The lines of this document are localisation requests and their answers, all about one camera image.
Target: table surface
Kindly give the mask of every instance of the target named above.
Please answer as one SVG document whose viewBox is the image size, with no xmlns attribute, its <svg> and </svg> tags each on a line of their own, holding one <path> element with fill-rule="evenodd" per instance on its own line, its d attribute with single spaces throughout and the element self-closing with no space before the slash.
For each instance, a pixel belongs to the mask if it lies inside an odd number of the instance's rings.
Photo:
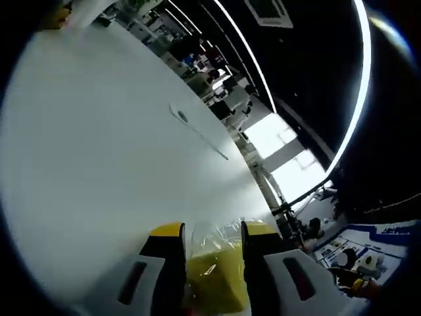
<svg viewBox="0 0 421 316">
<path fill-rule="evenodd" d="M 169 103 L 229 160 L 173 117 Z M 7 90 L 0 135 L 10 234 L 58 302 L 82 299 L 164 223 L 186 223 L 187 248 L 201 221 L 275 225 L 224 126 L 115 23 L 36 34 Z"/>
</svg>

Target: plastic bag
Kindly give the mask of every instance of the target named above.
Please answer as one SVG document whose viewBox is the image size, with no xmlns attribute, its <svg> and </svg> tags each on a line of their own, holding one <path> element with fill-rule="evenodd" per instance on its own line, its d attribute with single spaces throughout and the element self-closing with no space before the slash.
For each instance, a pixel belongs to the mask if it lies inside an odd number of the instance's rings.
<svg viewBox="0 0 421 316">
<path fill-rule="evenodd" d="M 241 221 L 221 227 L 196 225 L 187 261 L 187 282 L 194 310 L 206 315 L 238 313 L 249 304 L 244 282 Z"/>
</svg>

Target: black slot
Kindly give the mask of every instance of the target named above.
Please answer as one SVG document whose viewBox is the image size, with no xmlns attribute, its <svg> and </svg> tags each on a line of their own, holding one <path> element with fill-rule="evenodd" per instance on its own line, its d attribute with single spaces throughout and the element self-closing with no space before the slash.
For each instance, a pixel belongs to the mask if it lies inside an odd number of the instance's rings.
<svg viewBox="0 0 421 316">
<path fill-rule="evenodd" d="M 294 281 L 301 301 L 307 301 L 309 298 L 313 297 L 316 291 L 311 284 L 309 276 L 299 262 L 295 258 L 285 258 L 284 265 Z"/>
<path fill-rule="evenodd" d="M 145 268 L 146 263 L 144 262 L 136 262 L 134 264 L 132 271 L 130 271 L 128 278 L 121 289 L 120 295 L 118 296 L 118 301 L 120 303 L 123 303 L 124 305 L 130 305 L 132 303 L 134 292 Z"/>
</svg>

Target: desk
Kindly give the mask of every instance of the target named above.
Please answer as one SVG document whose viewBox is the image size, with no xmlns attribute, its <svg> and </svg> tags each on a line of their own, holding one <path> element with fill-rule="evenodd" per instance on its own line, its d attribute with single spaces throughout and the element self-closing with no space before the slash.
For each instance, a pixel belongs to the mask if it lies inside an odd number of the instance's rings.
<svg viewBox="0 0 421 316">
<path fill-rule="evenodd" d="M 169 103 L 229 160 L 174 118 Z M 78 302 L 161 224 L 185 222 L 187 241 L 197 221 L 245 216 L 276 225 L 225 127 L 115 23 L 77 37 L 37 33 L 5 96 L 0 135 L 10 234 L 57 302 Z"/>
</svg>

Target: white table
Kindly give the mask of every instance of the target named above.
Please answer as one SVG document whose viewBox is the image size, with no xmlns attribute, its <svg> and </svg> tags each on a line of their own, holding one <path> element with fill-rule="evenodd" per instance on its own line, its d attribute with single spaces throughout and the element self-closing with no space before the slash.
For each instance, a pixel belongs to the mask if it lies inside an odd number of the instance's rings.
<svg viewBox="0 0 421 316">
<path fill-rule="evenodd" d="M 228 157 L 169 111 L 175 104 Z M 16 247 L 58 302 L 72 303 L 148 232 L 183 221 L 274 219 L 224 126 L 116 24 L 38 33 L 5 98 L 1 197 Z"/>
</svg>

